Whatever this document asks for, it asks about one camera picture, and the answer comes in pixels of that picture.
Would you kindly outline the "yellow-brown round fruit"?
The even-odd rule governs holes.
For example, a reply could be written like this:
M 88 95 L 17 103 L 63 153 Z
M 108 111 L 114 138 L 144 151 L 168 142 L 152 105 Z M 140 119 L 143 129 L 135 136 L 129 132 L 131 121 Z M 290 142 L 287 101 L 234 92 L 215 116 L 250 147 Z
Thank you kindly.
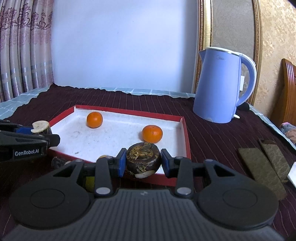
M 109 155 L 102 155 L 102 156 L 100 156 L 98 159 L 102 159 L 102 158 L 107 158 L 107 159 L 109 159 L 109 158 L 111 158 L 111 156 L 109 156 Z

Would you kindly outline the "black sugarcane piece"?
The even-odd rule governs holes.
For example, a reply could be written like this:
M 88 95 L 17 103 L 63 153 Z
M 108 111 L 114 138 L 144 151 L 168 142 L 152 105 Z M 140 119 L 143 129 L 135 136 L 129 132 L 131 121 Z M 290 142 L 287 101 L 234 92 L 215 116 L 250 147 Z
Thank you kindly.
M 71 161 L 67 161 L 66 159 L 63 159 L 63 158 L 54 157 L 51 161 L 51 167 L 53 169 L 59 169 L 65 165 L 67 165 L 70 162 Z
M 32 123 L 31 133 L 33 134 L 52 134 L 51 127 L 48 121 L 39 120 Z

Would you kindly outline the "dark brown water chestnut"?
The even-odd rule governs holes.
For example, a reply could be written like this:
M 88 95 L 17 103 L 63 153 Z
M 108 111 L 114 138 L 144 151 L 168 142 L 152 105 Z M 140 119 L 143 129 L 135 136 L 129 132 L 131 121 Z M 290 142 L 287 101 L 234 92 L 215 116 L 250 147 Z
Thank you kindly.
M 155 144 L 140 142 L 126 152 L 126 171 L 135 178 L 147 178 L 158 171 L 162 159 Z

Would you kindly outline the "green round fruit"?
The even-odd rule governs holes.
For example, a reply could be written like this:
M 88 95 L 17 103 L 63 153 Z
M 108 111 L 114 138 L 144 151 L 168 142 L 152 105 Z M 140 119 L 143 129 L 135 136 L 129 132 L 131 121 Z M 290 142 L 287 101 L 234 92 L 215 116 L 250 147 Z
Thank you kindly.
M 95 177 L 86 177 L 85 188 L 88 192 L 94 191 Z

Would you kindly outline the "red shallow box tray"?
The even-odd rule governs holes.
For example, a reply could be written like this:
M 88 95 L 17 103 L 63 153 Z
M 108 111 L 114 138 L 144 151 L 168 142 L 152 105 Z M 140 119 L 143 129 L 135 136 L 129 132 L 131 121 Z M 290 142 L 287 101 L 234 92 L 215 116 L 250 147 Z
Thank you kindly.
M 88 114 L 94 111 L 103 116 L 98 128 L 90 128 L 86 123 Z M 75 105 L 49 123 L 52 133 L 60 136 L 60 144 L 50 152 L 68 161 L 81 159 L 93 163 L 102 155 L 115 157 L 122 148 L 142 142 L 142 129 L 147 125 L 159 126 L 163 131 L 162 139 L 156 144 L 158 149 L 166 149 L 172 157 L 191 157 L 182 116 Z

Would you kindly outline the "right orange tangerine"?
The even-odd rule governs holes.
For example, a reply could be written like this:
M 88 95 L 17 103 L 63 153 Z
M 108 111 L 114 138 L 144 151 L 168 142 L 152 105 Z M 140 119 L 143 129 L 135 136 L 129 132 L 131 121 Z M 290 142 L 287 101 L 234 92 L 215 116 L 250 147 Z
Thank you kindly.
M 163 137 L 163 131 L 159 126 L 148 125 L 142 129 L 142 139 L 148 143 L 158 143 Z

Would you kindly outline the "orange tangerine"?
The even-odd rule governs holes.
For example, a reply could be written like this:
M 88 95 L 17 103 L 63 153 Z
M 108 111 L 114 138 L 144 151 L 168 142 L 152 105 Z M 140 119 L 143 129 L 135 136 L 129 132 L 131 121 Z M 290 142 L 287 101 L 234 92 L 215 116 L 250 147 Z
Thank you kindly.
M 86 118 L 86 123 L 90 128 L 98 128 L 103 123 L 103 116 L 99 112 L 91 112 Z
M 142 139 L 148 143 L 158 143 L 163 137 L 163 131 L 159 126 L 148 125 L 142 129 Z

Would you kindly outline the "left orange tangerine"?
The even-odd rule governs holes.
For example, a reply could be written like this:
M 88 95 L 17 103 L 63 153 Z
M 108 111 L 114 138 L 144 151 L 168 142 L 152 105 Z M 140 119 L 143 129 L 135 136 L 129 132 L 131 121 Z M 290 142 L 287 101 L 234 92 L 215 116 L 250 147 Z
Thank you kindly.
M 86 118 L 86 123 L 90 128 L 98 128 L 103 123 L 103 116 L 99 112 L 91 112 Z

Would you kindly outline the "dark maroon striped cloth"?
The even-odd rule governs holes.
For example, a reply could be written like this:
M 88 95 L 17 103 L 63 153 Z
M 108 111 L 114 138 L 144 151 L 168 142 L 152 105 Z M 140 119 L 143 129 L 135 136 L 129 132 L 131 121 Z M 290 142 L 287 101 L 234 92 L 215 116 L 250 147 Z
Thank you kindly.
M 214 159 L 251 177 L 238 149 L 260 148 L 260 139 L 274 141 L 286 161 L 290 165 L 295 162 L 295 150 L 292 146 L 252 111 L 238 110 L 239 120 L 220 125 L 196 116 L 192 110 L 193 102 L 193 98 L 172 98 L 167 95 L 138 96 L 121 91 L 61 87 L 52 84 L 48 91 L 40 93 L 28 104 L 18 107 L 12 116 L 5 119 L 29 126 L 39 118 L 50 121 L 76 104 L 178 115 L 183 116 L 186 121 L 192 161 Z M 8 208 L 8 198 L 12 192 L 20 185 L 49 171 L 50 161 L 40 164 L 37 164 L 37 161 L 29 162 L 18 170 L 16 167 L 1 167 L 1 238 L 16 226 Z M 280 201 L 272 227 L 282 236 L 292 236 L 290 240 L 295 240 L 295 188 L 290 182 L 284 186 L 287 197 Z

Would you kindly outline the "pink patterned curtain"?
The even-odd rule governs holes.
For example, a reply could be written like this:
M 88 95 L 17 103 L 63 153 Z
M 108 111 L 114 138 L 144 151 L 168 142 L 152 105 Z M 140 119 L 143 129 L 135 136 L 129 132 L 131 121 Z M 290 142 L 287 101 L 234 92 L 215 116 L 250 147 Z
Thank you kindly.
M 1 101 L 54 82 L 53 1 L 1 0 Z

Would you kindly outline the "blue electric kettle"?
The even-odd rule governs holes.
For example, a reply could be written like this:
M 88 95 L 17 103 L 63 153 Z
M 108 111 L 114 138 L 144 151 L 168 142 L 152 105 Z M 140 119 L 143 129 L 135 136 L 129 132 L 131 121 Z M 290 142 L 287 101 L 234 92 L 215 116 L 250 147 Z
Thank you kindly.
M 199 52 L 202 69 L 195 95 L 193 112 L 213 123 L 229 123 L 236 108 L 254 91 L 257 71 L 255 62 L 245 54 L 219 47 Z M 241 65 L 249 72 L 249 84 L 240 96 Z

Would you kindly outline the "olive green mat right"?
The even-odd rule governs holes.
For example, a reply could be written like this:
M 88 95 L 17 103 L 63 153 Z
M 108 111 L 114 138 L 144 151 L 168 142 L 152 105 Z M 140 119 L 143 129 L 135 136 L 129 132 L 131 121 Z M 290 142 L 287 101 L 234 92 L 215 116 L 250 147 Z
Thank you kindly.
M 287 175 L 290 172 L 290 166 L 278 145 L 274 141 L 269 140 L 259 140 L 259 144 L 281 182 L 287 183 Z

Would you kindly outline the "brown wooden chair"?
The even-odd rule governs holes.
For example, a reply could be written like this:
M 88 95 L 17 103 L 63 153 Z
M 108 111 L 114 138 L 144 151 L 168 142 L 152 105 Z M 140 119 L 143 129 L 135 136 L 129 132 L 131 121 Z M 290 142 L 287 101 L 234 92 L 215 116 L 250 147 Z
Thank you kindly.
M 270 119 L 278 128 L 285 122 L 295 126 L 295 65 L 285 58 L 281 60 L 280 81 L 283 87 Z

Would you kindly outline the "gold mirror frame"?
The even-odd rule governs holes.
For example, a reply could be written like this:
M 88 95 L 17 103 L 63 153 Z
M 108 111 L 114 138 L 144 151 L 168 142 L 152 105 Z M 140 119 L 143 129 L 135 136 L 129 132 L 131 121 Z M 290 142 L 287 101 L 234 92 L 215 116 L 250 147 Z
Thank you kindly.
M 247 102 L 255 103 L 262 63 L 262 23 L 260 1 L 197 1 L 197 52 L 193 92 L 202 68 L 199 51 L 221 47 L 243 53 L 256 64 L 257 80 Z

